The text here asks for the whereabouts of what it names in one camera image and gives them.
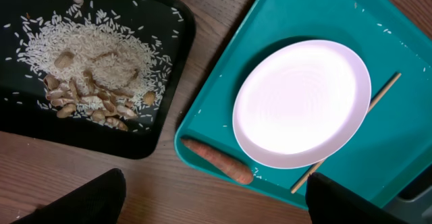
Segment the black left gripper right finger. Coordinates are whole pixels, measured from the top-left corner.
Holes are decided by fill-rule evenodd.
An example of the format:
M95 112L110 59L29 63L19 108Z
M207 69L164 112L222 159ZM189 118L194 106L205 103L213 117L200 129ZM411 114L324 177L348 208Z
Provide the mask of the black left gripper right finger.
M308 177L305 198L313 224L404 223L322 173Z

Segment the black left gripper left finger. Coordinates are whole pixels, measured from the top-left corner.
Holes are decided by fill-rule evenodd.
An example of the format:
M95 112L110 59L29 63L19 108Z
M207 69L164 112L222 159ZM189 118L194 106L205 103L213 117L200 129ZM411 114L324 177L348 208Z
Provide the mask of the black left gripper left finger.
M126 199L126 179L111 169L15 224L116 224Z

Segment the orange carrot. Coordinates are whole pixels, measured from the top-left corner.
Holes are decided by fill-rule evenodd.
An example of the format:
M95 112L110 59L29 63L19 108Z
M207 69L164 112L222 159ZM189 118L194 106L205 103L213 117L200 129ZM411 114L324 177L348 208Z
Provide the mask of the orange carrot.
M181 142L186 148L212 164L238 184L248 185L252 183L254 176L250 168L244 163L197 140L182 138Z

